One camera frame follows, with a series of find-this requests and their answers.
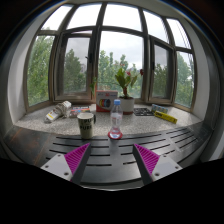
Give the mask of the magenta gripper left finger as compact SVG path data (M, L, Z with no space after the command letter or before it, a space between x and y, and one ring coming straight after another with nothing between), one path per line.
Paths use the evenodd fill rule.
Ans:
M65 155L65 160L72 172L71 181L80 184L86 163L91 153L91 144L82 145Z

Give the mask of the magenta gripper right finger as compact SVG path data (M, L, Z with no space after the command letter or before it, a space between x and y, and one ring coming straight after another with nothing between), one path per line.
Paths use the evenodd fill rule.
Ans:
M143 183L152 183L152 172L158 163L160 156L138 144L133 145L133 155L136 159Z

